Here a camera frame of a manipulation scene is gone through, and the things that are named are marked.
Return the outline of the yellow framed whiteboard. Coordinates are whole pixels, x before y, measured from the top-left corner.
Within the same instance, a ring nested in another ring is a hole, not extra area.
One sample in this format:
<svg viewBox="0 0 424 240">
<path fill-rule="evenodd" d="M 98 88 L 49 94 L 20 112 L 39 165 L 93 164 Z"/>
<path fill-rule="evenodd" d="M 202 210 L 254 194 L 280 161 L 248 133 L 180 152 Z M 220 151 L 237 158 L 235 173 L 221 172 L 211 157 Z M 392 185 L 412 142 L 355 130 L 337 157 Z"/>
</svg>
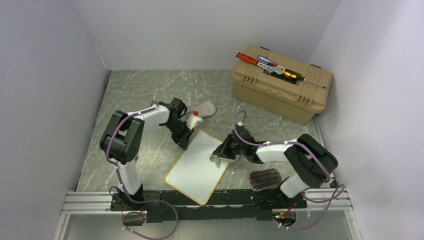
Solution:
<svg viewBox="0 0 424 240">
<path fill-rule="evenodd" d="M 227 162 L 216 166 L 209 159 L 221 143 L 203 131 L 196 133 L 165 176 L 165 183 L 196 204 L 206 205 L 229 166 Z"/>
</svg>

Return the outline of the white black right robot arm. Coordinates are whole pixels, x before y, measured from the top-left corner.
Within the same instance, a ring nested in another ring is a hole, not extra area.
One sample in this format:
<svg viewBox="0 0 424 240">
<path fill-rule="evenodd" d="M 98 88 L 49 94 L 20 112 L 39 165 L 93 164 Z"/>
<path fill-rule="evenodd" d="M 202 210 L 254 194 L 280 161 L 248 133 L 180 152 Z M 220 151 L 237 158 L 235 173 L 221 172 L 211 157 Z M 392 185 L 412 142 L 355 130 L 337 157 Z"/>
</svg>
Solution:
<svg viewBox="0 0 424 240">
<path fill-rule="evenodd" d="M 235 125 L 226 139 L 210 155 L 215 164 L 234 162 L 245 157 L 250 163 L 289 163 L 294 174 L 282 178 L 275 169 L 260 170 L 249 175 L 254 191 L 277 188 L 276 203 L 289 207 L 295 197 L 307 189 L 319 188 L 331 180 L 338 160 L 309 134 L 285 142 L 256 141 L 243 125 Z"/>
</svg>

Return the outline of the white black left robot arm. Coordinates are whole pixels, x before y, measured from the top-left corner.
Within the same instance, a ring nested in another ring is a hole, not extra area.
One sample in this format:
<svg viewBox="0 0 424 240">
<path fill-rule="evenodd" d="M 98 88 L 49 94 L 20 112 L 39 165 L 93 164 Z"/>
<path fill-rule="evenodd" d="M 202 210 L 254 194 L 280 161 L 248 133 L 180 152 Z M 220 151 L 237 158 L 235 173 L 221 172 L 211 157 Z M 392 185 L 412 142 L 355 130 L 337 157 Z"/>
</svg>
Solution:
<svg viewBox="0 0 424 240">
<path fill-rule="evenodd" d="M 173 142 L 185 151 L 202 120 L 198 111 L 188 111 L 186 104 L 178 98 L 173 98 L 170 103 L 153 101 L 150 107 L 134 112 L 117 110 L 112 114 L 99 147 L 104 151 L 106 161 L 116 170 L 118 189 L 127 193 L 123 202 L 129 209 L 137 210 L 144 203 L 143 184 L 135 163 L 144 131 L 154 126 L 166 127 Z"/>
</svg>

